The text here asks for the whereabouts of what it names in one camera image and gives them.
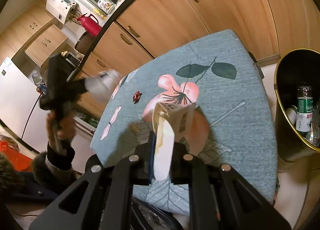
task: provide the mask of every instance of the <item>orange plastic bag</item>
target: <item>orange plastic bag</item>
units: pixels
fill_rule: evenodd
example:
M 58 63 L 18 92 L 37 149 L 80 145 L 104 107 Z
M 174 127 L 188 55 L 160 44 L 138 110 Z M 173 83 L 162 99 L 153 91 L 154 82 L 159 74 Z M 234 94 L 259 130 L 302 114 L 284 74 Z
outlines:
M 9 147 L 7 141 L 0 141 L 0 151 L 2 151 L 7 156 L 8 160 L 11 161 L 15 170 L 32 171 L 32 159 Z

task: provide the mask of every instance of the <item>metal screw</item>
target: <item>metal screw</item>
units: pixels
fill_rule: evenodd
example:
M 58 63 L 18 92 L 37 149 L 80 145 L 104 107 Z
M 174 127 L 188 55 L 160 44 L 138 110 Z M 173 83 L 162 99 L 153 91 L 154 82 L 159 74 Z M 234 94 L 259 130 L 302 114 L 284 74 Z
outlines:
M 221 169 L 223 171 L 230 171 L 231 170 L 231 166 L 229 164 L 227 164 L 227 163 L 224 163 L 224 164 L 221 165 Z
M 130 157 L 129 157 L 129 161 L 132 161 L 132 162 L 134 162 L 134 161 L 138 161 L 139 160 L 139 156 L 138 155 L 131 155 Z
M 91 167 L 91 171 L 92 171 L 93 173 L 97 173 L 97 172 L 99 172 L 100 170 L 101 170 L 101 166 L 100 166 L 100 165 L 94 165 L 94 166 Z
M 191 154 L 185 154 L 185 155 L 183 156 L 183 159 L 184 159 L 185 161 L 192 161 L 192 160 L 193 160 L 193 156 L 192 156 Z

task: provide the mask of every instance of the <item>bottle label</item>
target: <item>bottle label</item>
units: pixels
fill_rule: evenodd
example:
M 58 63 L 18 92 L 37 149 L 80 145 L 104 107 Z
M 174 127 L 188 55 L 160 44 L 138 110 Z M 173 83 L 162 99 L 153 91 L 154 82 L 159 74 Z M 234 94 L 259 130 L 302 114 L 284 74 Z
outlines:
M 310 131 L 313 115 L 313 99 L 298 98 L 296 129 L 300 132 Z

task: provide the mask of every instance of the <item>clear plastic bottle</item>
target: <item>clear plastic bottle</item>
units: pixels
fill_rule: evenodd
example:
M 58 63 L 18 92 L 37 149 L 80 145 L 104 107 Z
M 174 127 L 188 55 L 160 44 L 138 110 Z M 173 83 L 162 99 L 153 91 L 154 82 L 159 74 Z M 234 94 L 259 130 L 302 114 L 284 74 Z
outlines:
M 313 115 L 313 98 L 311 86 L 298 86 L 297 87 L 297 131 L 305 137 L 310 131 L 312 115 Z

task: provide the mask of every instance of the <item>green label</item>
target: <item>green label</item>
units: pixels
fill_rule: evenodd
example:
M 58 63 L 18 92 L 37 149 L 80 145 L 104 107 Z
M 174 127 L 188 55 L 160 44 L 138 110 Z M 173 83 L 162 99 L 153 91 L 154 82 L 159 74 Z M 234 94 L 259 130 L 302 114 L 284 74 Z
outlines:
M 312 113 L 313 112 L 313 99 L 298 98 L 298 112 L 299 113 Z

